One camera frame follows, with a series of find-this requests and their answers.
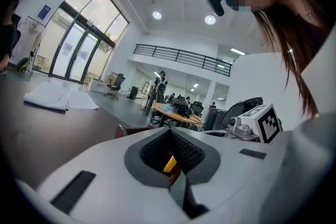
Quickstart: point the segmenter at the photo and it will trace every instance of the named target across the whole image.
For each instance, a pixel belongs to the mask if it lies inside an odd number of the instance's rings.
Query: ceiling light
[[[154,11],[153,12],[153,17],[156,20],[160,20],[162,18],[162,14],[160,12],[158,12],[158,11]]]
[[[239,51],[239,50],[236,50],[236,49],[231,49],[231,51],[237,53],[237,54],[240,54],[240,55],[245,55],[245,53]]]
[[[208,25],[213,25],[216,23],[216,18],[212,15],[206,16],[204,20],[205,20],[205,23]]]

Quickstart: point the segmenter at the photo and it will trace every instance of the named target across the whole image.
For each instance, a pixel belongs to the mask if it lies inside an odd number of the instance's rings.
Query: table leg
[[[164,125],[164,121],[167,119],[167,116],[165,114],[162,114],[161,120],[160,120],[160,124],[159,127],[163,127]]]

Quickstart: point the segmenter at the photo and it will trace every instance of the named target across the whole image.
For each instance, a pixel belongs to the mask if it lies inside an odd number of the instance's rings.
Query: dark tabletop
[[[113,139],[116,127],[125,125],[103,108],[60,113],[24,102],[35,87],[0,77],[2,151],[14,175],[32,188],[86,149]]]

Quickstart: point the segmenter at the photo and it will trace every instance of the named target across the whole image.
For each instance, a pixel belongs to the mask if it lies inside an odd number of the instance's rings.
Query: balcony
[[[185,50],[137,44],[134,54],[181,62],[186,65],[207,69],[227,77],[230,77],[231,73],[231,63]]]

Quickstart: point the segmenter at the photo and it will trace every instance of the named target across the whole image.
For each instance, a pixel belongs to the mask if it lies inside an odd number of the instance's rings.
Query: long brown hair
[[[312,14],[321,25],[321,33],[325,38],[331,30],[331,19],[321,4],[321,0],[305,0],[311,8]],[[317,113],[317,107],[301,73],[315,56],[312,41],[307,37],[305,29],[298,24],[297,16],[287,7],[275,4],[264,10],[253,12],[265,40],[274,51],[280,49],[282,58],[289,73],[295,76],[302,96],[302,114],[307,112],[310,116]]]

